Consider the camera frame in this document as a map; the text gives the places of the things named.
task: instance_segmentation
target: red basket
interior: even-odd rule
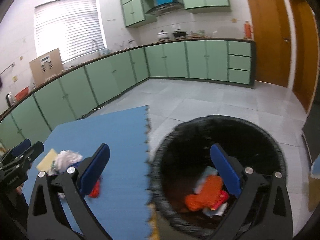
[[[29,93],[29,87],[26,87],[25,89],[21,90],[18,94],[16,94],[15,98],[17,101],[24,98]]]

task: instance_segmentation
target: tiled floor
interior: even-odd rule
[[[293,230],[308,221],[308,159],[301,137],[307,117],[288,89],[257,82],[255,89],[179,80],[148,80],[92,115],[149,105],[151,158],[163,137],[181,122],[221,114],[246,119],[268,131],[281,146],[288,166]]]

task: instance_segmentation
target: white wall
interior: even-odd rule
[[[3,87],[0,89],[0,113],[6,107],[5,95],[8,92],[16,94],[33,83],[29,62],[37,57],[34,41],[34,7],[53,0],[15,0],[0,23],[0,72],[15,62],[15,67],[1,75]],[[251,14],[247,0],[230,0],[232,12],[216,12],[191,14],[179,10],[158,17],[158,21],[139,28],[125,28],[120,0],[99,0],[104,33],[109,48],[114,43],[127,42],[134,39],[137,45],[149,44],[157,41],[157,33],[166,30],[172,33],[173,24],[179,24],[182,30],[205,30],[207,35],[217,31],[215,37],[239,38],[244,36],[243,25],[246,20],[250,23]],[[292,67],[289,85],[293,84],[295,67],[295,34],[292,11],[289,0],[285,0],[288,9],[290,28],[292,32]],[[68,62],[65,66],[86,62],[96,55],[89,54]],[[17,75],[18,81],[13,83],[12,77]]]
[[[1,75],[3,87],[0,89],[0,113],[7,109],[5,95],[13,95],[27,86],[32,87],[33,79],[29,62],[37,58],[34,40],[34,7],[54,0],[15,0],[0,23],[0,72],[15,62],[15,67]],[[103,29],[109,48],[114,43],[122,43],[133,39],[139,45],[139,31],[125,28],[120,0],[99,0]],[[94,56],[87,55],[66,65],[77,65]],[[17,75],[17,82],[12,77]]]

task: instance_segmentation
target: metal bolt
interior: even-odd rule
[[[277,171],[277,172],[275,173],[275,176],[276,176],[278,179],[280,179],[280,178],[282,177],[282,174],[281,174],[281,172]]]
[[[38,174],[39,178],[43,178],[44,176],[45,176],[45,172],[44,171],[39,172],[39,174]]]
[[[250,168],[250,167],[246,167],[244,169],[245,173],[248,173],[248,174],[252,174],[253,173],[253,168]]]
[[[69,167],[68,169],[67,169],[67,173],[69,173],[69,174],[72,174],[72,173],[74,173],[76,171],[76,168],[75,167]]]

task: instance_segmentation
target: cooking pot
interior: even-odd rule
[[[169,38],[169,34],[165,31],[160,31],[158,33],[158,40],[163,40],[163,39],[168,39]]]
[[[175,37],[185,37],[186,35],[187,35],[187,33],[180,30],[180,29],[178,29],[177,31],[175,31],[173,33],[173,36],[175,36]]]

